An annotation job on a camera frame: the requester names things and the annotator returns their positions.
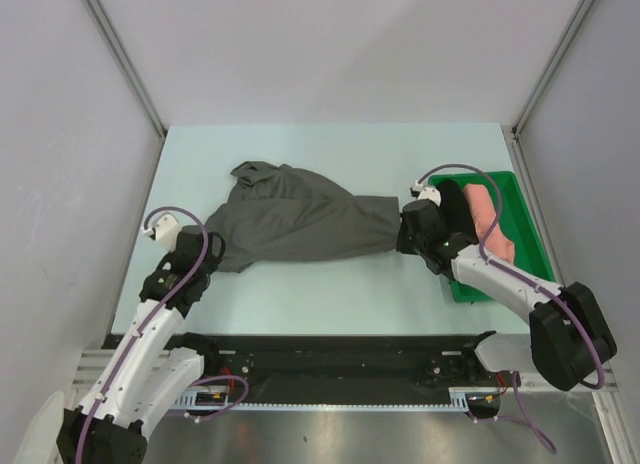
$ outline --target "metal frame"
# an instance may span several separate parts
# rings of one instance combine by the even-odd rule
[[[164,140],[164,137],[167,135],[167,129],[162,124],[162,119],[160,118],[153,101],[149,97],[149,93],[147,92],[138,71],[136,71],[129,54],[124,48],[122,41],[120,40],[120,36],[118,36],[111,19],[109,19],[107,11],[100,0],[82,0],[82,2],[93,18],[96,27],[104,38],[111,54],[115,58],[116,64],[118,64],[118,67],[122,71],[124,79],[127,81],[127,84],[131,86],[131,90],[142,105],[149,123],[158,136]]]
[[[518,119],[513,126],[514,134],[516,137],[519,137],[522,134],[522,131],[527,125],[531,114],[538,106],[538,103],[544,95],[544,92],[549,87],[553,76],[555,76],[558,68],[566,58],[571,45],[576,39],[578,33],[580,32],[580,29],[584,25],[596,2],[597,0],[580,0],[578,7],[574,11],[571,19],[569,20],[569,23],[567,24],[567,27],[562,33],[562,36],[560,37],[560,40],[558,41],[558,44],[556,45],[551,58],[547,62],[544,71],[542,71],[542,75],[538,79],[538,82],[536,82],[533,91],[527,99],[527,103],[520,112],[520,115],[518,116]]]
[[[620,394],[617,392],[594,394],[593,400],[613,462],[637,464],[637,456],[640,455],[638,443],[628,432],[630,426]]]

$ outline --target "pink towel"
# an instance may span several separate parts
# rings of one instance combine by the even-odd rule
[[[482,239],[496,217],[496,210],[493,207],[489,191],[482,184],[467,184],[464,186],[464,195],[469,202],[478,239]],[[496,257],[511,264],[515,261],[516,246],[502,234],[500,224],[491,232],[485,246]]]

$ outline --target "cable connector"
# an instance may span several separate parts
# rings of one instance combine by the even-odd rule
[[[151,227],[153,229],[152,239],[167,251],[174,251],[178,234],[182,231],[182,225],[178,219],[173,214],[166,212],[156,219]]]
[[[143,236],[146,237],[150,237],[151,239],[153,239],[153,236],[155,235],[156,231],[153,229],[153,227],[147,227],[145,228],[144,226],[142,226],[140,228],[140,232],[142,232]]]
[[[424,184],[420,184],[418,181],[413,181],[413,184],[411,184],[409,188],[412,197],[418,197],[422,189],[424,189]]]

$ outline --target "red wire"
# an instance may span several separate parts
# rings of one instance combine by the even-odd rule
[[[223,367],[223,368],[221,369],[221,371],[222,371],[222,373],[223,373],[223,374],[227,374],[228,376],[230,376],[230,375],[231,375],[231,370],[230,370],[228,367],[226,367],[226,366],[225,366],[225,367]],[[233,392],[233,390],[235,389],[235,387],[236,387],[236,381],[233,381],[233,380],[232,380],[231,382],[229,382],[229,391],[228,391],[228,394],[231,394],[231,392]]]
[[[496,374],[496,378],[498,379],[498,389],[504,387],[504,391],[500,391],[500,395],[504,396],[507,393],[509,386],[500,373]]]

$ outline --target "purple cable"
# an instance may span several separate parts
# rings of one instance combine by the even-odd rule
[[[236,407],[238,404],[240,404],[242,401],[245,400],[245,398],[247,397],[247,394],[249,394],[249,383],[247,382],[247,380],[244,377],[241,376],[234,376],[234,375],[222,375],[222,376],[214,376],[214,377],[204,377],[202,379],[198,379],[196,382],[194,382],[193,384],[191,384],[191,386],[189,387],[193,387],[193,386],[202,386],[204,384],[209,384],[211,382],[216,382],[216,381],[237,381],[242,383],[243,389],[242,389],[242,395],[236,399],[235,401],[233,401],[231,404],[229,404],[226,407],[223,407],[222,409],[220,409],[219,411],[214,412],[213,414],[209,415],[209,416],[191,416],[191,415],[186,415],[183,412],[168,412],[167,414],[165,414],[165,416],[167,417],[186,417],[187,419],[197,419],[198,417],[200,418],[201,421],[210,421],[212,419],[216,419],[220,416],[225,415],[227,412],[229,412],[231,409],[233,409],[234,407]]]
[[[520,395],[520,391],[518,391],[518,373],[517,372],[513,372],[511,373],[511,386],[513,387],[513,393],[516,396],[516,401],[518,402],[518,406],[520,407],[520,411],[522,412],[522,415],[524,416],[524,419],[521,419],[519,417],[512,417],[512,416],[496,416],[495,418],[486,418],[486,419],[478,419],[477,417],[475,417],[471,412],[468,412],[467,415],[473,419],[473,422],[515,422],[516,424],[520,424],[523,426],[526,426],[528,428],[530,428],[533,433],[535,434],[535,436],[538,438],[538,440],[540,441],[540,443],[544,446],[544,448],[549,451],[551,454],[557,454],[558,453],[558,449],[556,448],[555,444],[553,443],[553,441],[549,438],[549,436],[547,436],[544,432],[542,432],[540,429],[538,429],[535,424],[533,423],[533,421],[531,420],[531,416],[529,415],[529,412],[527,411],[527,408],[524,405],[524,402],[522,400],[522,396]]]
[[[585,345],[587,346],[587,350],[589,351],[589,354],[593,359],[593,363],[596,368],[596,373],[598,375],[598,380],[595,384],[592,384],[586,381],[581,381],[580,383],[583,386],[588,387],[589,389],[601,389],[605,383],[605,375],[604,375],[604,368],[602,367],[602,362],[600,361],[600,356],[598,355],[598,351],[596,350],[596,347],[593,344],[593,341],[589,337],[587,330],[584,328],[584,326],[582,325],[578,317],[573,313],[573,311],[569,309],[569,306],[567,306],[567,304],[562,299],[560,299],[558,296],[556,296],[554,293],[552,293],[548,289],[545,289],[544,287],[538,287],[538,283],[535,282],[533,279],[530,279],[526,275],[514,269],[511,269],[508,266],[505,266],[499,261],[495,261],[491,259],[491,256],[487,254],[487,251],[485,250],[485,243],[489,238],[489,235],[493,232],[493,230],[496,228],[496,226],[500,222],[500,216],[502,215],[502,193],[500,192],[500,188],[498,187],[498,184],[496,184],[496,181],[494,181],[491,178],[491,176],[486,172],[478,169],[477,167],[469,166],[468,164],[443,164],[442,166],[435,167],[434,169],[427,172],[424,176],[422,176],[422,178],[420,178],[420,180],[418,181],[418,184],[422,184],[425,180],[427,180],[430,176],[432,176],[436,172],[442,169],[450,169],[450,168],[462,168],[462,169],[473,171],[476,174],[481,175],[491,183],[496,193],[496,200],[497,200],[496,217],[491,223],[491,225],[489,226],[489,229],[487,229],[486,234],[482,237],[482,239],[480,239],[480,242],[478,244],[478,250],[480,251],[480,256],[482,257],[482,259],[484,259],[484,261],[487,264],[490,264],[493,267],[496,267],[501,271],[506,272],[507,274],[515,277],[516,279],[519,279],[523,283],[533,288],[535,292],[540,292],[544,294],[548,299],[551,299],[558,307],[560,307],[560,309],[562,309],[562,312],[564,312],[565,315],[569,318],[571,323],[576,328],[576,331],[578,331],[578,334],[580,334],[580,337],[582,338]]]
[[[198,227],[200,228],[200,232],[202,232],[202,237],[203,237],[202,250],[200,251],[200,255],[198,256],[198,259],[193,264],[193,267],[189,270],[189,272],[187,272],[187,274],[180,280],[180,282],[178,282],[178,284],[176,284],[176,286],[173,289],[171,289],[167,293],[167,295],[162,298],[160,302],[158,302],[156,307],[154,307],[153,310],[149,313],[149,315],[140,323],[140,326],[138,326],[138,329],[136,329],[139,334],[138,337],[131,336],[131,339],[129,339],[129,341],[127,342],[124,350],[122,351],[122,354],[120,354],[120,357],[114,364],[113,369],[105,379],[104,385],[100,389],[100,394],[102,394],[103,396],[107,392],[109,392],[109,388],[111,387],[111,384],[113,383],[114,379],[118,375],[118,372],[122,368],[122,365],[127,359],[127,356],[129,355],[129,353],[131,352],[131,349],[133,348],[134,344],[137,342],[138,338],[142,336],[142,331],[144,331],[147,325],[149,325],[149,322],[151,322],[151,320],[155,317],[155,315],[158,314],[158,312],[160,312],[160,310],[165,306],[167,301],[169,301],[169,299],[175,296],[175,294],[178,291],[180,291],[180,289],[189,281],[189,279],[193,277],[193,275],[198,271],[198,268],[200,267],[200,265],[202,264],[202,262],[204,261],[207,255],[207,249],[209,247],[209,235],[207,234],[207,230],[205,229],[204,224],[202,224],[202,221],[200,221],[200,219],[198,219],[195,214],[192,214],[186,209],[182,209],[181,207],[175,207],[175,206],[164,206],[164,207],[159,207],[157,209],[154,209],[149,213],[149,215],[147,215],[146,219],[144,220],[144,228],[148,229],[149,222],[151,222],[151,219],[153,218],[153,216],[164,211],[180,212],[188,216],[189,218],[191,218],[198,225]],[[98,411],[98,408],[100,407],[101,403],[102,402],[98,399],[94,401],[93,406],[91,406],[91,409],[87,414],[84,424],[82,425],[82,429],[80,431],[80,437],[78,438],[78,446],[76,448],[76,459],[75,459],[76,464],[82,464],[82,454],[84,453],[84,445],[87,440],[87,435],[89,433],[89,426],[91,425],[91,421],[96,415],[96,412]]]

